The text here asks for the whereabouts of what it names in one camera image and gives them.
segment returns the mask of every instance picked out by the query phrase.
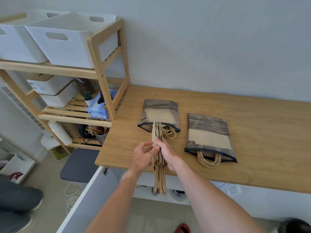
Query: hand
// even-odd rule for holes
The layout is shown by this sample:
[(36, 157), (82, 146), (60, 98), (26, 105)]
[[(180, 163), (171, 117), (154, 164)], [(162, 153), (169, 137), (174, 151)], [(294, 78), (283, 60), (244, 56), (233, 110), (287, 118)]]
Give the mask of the hand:
[(173, 172), (176, 172), (173, 164), (179, 156), (173, 151), (172, 147), (167, 143), (165, 139), (161, 141), (158, 137), (155, 138), (155, 143), (161, 147), (162, 155), (167, 162), (169, 169)]
[(145, 169), (151, 165), (151, 160), (157, 155), (160, 146), (152, 147), (152, 141), (142, 142), (134, 149), (133, 161), (128, 171), (123, 175), (122, 180), (128, 176), (139, 178)]

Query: person's left hand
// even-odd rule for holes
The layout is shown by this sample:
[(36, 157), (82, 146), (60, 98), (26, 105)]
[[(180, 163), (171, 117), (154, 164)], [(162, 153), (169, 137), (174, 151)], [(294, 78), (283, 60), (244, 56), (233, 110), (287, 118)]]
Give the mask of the person's left hand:
[(142, 142), (134, 149), (133, 161), (122, 179), (132, 175), (138, 179), (145, 169), (151, 165), (152, 158), (155, 157), (160, 150), (160, 146), (155, 146), (153, 148), (151, 146), (152, 144), (152, 141)]

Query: gray pants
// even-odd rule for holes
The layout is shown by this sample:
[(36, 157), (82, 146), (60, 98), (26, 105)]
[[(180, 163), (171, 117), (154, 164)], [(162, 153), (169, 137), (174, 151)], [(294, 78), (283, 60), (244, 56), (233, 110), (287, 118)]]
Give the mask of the gray pants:
[(30, 220), (26, 213), (35, 208), (42, 197), (39, 189), (0, 179), (0, 233), (14, 233), (26, 226)]

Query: red slipper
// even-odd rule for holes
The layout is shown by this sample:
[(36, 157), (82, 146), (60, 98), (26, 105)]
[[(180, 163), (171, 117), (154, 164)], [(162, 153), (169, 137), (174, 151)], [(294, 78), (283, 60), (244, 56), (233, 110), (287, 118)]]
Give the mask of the red slipper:
[(177, 227), (175, 233), (191, 233), (191, 231), (185, 223), (182, 223)]

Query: small potted plant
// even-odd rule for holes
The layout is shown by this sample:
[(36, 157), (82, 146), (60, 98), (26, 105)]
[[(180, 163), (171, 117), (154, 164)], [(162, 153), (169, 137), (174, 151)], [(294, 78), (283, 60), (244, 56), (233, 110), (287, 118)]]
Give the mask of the small potted plant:
[(91, 92), (84, 92), (83, 98), (84, 98), (87, 105), (90, 105), (92, 103), (93, 96), (92, 96)]

